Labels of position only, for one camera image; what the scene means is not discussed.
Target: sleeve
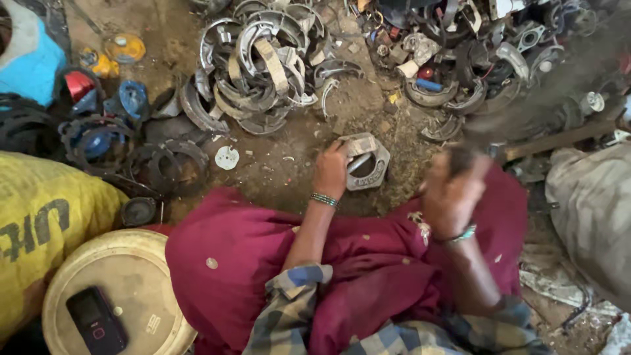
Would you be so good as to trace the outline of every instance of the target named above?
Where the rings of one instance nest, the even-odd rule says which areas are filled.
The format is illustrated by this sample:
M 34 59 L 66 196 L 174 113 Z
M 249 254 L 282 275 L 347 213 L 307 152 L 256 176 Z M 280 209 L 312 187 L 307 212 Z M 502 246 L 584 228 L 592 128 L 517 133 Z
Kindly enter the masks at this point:
M 318 284 L 331 280 L 330 265 L 285 270 L 265 284 L 268 303 L 254 321 L 243 355 L 307 355 L 305 335 L 316 308 Z
M 502 303 L 502 309 L 489 317 L 449 315 L 445 318 L 447 329 L 459 346 L 474 354 L 552 354 L 530 325 L 528 305 L 513 296 L 504 296 Z

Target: checkered cloth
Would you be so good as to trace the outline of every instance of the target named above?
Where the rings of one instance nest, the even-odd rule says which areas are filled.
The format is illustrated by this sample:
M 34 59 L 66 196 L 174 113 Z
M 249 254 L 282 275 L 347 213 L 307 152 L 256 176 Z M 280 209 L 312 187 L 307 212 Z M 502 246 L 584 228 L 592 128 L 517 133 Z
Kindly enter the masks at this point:
M 304 339 L 316 308 L 317 285 L 329 282 L 332 274 L 330 265 L 306 265 L 268 281 L 268 304 L 254 322 L 243 354 L 307 354 Z M 504 297 L 504 307 L 488 318 L 444 318 L 447 329 L 421 321 L 388 321 L 367 338 L 349 339 L 342 355 L 552 353 L 530 326 L 529 308 L 513 297 Z

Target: blue tube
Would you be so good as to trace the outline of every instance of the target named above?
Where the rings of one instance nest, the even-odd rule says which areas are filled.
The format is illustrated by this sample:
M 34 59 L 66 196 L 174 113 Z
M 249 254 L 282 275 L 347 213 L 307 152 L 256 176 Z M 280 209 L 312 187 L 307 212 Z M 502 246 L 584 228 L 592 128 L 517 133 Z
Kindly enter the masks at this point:
M 416 85 L 429 91 L 441 92 L 442 85 L 424 79 L 416 79 Z

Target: bangle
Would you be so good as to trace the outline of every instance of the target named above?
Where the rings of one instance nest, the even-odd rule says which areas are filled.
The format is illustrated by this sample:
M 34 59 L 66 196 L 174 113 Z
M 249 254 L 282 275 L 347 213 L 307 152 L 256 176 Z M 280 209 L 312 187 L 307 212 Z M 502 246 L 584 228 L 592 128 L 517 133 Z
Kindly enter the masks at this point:
M 442 245 L 453 244 L 453 243 L 461 242 L 465 239 L 469 239 L 475 235 L 476 227 L 477 225 L 475 223 L 472 223 L 469 225 L 469 227 L 467 227 L 467 229 L 464 230 L 462 234 L 457 235 L 454 239 L 450 239 L 447 241 L 440 241 L 439 244 L 442 244 Z
M 325 203 L 325 204 L 327 204 L 329 206 L 333 206 L 333 207 L 335 207 L 335 209 L 339 209 L 339 201 L 337 201 L 334 198 L 328 197 L 327 195 L 323 195 L 321 193 L 314 192 L 314 193 L 311 193 L 309 198 L 311 200 L 315 200 L 315 201 L 318 201 L 318 202 Z

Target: yellow sack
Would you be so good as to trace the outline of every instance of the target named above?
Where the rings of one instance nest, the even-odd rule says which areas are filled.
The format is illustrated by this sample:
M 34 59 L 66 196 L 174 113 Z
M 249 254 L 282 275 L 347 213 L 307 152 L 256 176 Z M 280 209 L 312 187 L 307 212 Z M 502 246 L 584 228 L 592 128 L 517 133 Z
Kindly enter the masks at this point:
M 0 347 L 42 311 L 70 253 L 112 229 L 124 193 L 62 163 L 0 152 Z

